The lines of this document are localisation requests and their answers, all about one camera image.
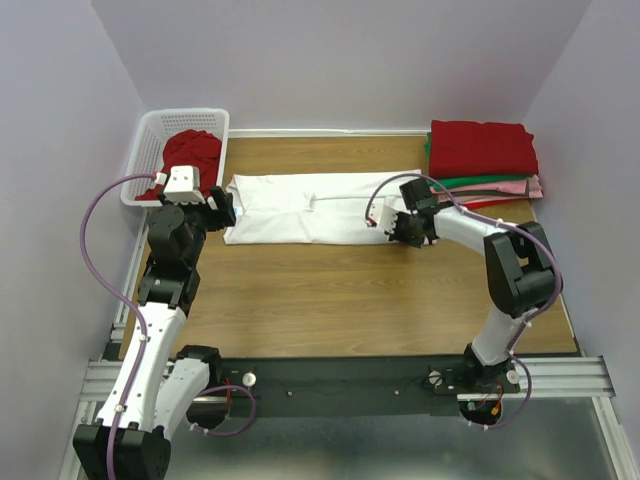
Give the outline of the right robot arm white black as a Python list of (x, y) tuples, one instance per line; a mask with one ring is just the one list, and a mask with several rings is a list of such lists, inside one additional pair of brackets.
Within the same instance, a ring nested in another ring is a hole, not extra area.
[(441, 204), (425, 178), (404, 183), (400, 192), (406, 210), (394, 215), (390, 240), (419, 247), (446, 239), (484, 258), (492, 307), (462, 359), (439, 378), (454, 390), (483, 391), (506, 372), (525, 329), (561, 292), (544, 229), (536, 222), (491, 219), (454, 202)]

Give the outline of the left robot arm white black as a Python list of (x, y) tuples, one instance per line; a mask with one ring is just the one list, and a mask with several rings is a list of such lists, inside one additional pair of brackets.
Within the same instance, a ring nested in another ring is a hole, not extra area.
[(218, 186), (201, 204), (165, 200), (148, 215), (149, 255), (129, 305), (136, 324), (125, 359), (95, 420), (73, 436), (88, 478), (164, 478), (171, 438), (193, 399), (220, 387), (217, 349), (189, 346), (176, 358), (170, 354), (199, 287), (206, 237), (234, 223), (233, 197)]

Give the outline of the white t-shirt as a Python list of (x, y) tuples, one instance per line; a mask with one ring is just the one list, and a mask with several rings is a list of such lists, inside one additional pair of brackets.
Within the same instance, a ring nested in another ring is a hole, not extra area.
[(388, 184), (393, 172), (244, 176), (226, 191), (233, 196), (236, 225), (224, 233), (228, 245), (375, 245), (387, 242), (365, 222), (366, 205), (376, 201), (404, 209), (399, 191), (407, 176)]

